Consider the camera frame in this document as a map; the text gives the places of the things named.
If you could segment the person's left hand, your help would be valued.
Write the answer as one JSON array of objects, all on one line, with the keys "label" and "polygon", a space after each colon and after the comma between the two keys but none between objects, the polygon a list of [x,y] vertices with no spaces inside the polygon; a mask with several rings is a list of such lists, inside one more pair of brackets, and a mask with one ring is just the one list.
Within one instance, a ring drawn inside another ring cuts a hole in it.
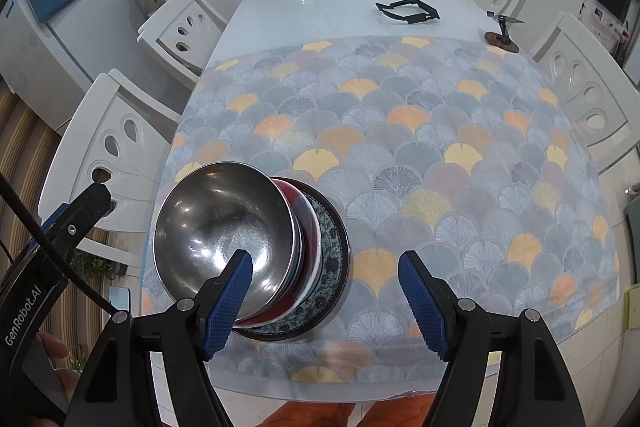
[{"label": "person's left hand", "polygon": [[52,335],[36,335],[18,372],[25,426],[64,425],[79,374],[73,369],[58,369],[54,362],[69,353],[70,349]]}]

